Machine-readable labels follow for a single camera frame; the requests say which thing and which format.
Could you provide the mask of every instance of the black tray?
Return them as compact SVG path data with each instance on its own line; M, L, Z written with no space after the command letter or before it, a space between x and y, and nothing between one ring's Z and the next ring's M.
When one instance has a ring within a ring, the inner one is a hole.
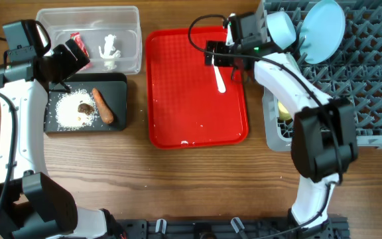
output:
M126 128L126 104L127 104L127 79L122 73L95 73L95 74L75 74L65 83L70 86L72 92L78 89L85 89L92 94L92 89L97 88L104 98L105 103L113 112L115 120L107 125L103 123L99 114L92 125L72 130L58 129L56 120L56 104L60 94L63 92L50 92L48 104L44 117L45 133L61 133L69 131L121 131ZM54 90L63 90L63 86L57 85Z

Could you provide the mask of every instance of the wood grain surface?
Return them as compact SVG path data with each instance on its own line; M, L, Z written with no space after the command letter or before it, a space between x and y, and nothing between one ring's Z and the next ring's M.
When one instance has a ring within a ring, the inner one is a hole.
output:
M2 24L34 19L41 8L96 5L137 6L145 40L155 30L188 27L200 15L254 11L258 1L0 0L0 36ZM207 20L201 25L218 24ZM0 42L0 64L6 49ZM50 176L78 205L106 208L117 219L286 215L296 197L298 173L290 153L267 147L262 87L245 85L250 132L244 142L163 151L148 136L145 59L141 72L128 80L124 131L44 135ZM362 148L344 179L329 212L349 218L352 238L382 238L382 150Z

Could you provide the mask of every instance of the transparent container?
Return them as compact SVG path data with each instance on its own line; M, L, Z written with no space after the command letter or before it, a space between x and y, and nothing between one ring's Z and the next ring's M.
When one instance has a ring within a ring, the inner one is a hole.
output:
M139 11L135 6L41 9L36 20L48 32L52 48L64 44L70 34L80 33L91 63L78 73L138 74L141 70L143 48ZM120 50L120 57L104 59L99 46L104 53L105 37L110 34L116 36L114 47Z

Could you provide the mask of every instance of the red wrapper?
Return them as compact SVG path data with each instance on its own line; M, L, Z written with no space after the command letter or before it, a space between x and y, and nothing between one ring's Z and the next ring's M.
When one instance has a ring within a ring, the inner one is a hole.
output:
M88 54L88 51L86 50L86 47L85 47L85 43L82 41L82 38L80 37L80 34L79 33L72 33L70 34L70 38L74 40L74 42L76 42L76 44L79 46L79 48L85 53L85 55L87 57L90 57L90 55ZM88 69L89 67L91 67L92 64L91 62L88 63L86 66L84 66L82 69L80 70L85 70L85 69Z

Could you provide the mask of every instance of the red tray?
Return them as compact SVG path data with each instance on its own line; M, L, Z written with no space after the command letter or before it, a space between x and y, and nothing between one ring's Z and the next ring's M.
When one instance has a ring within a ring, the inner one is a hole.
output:
M204 53L187 34L155 31L145 42L150 140L161 149L239 143L249 132L243 85L231 81L231 67L219 67L226 86L219 93L213 66L204 65ZM202 48L207 40L225 38L221 27L192 30Z

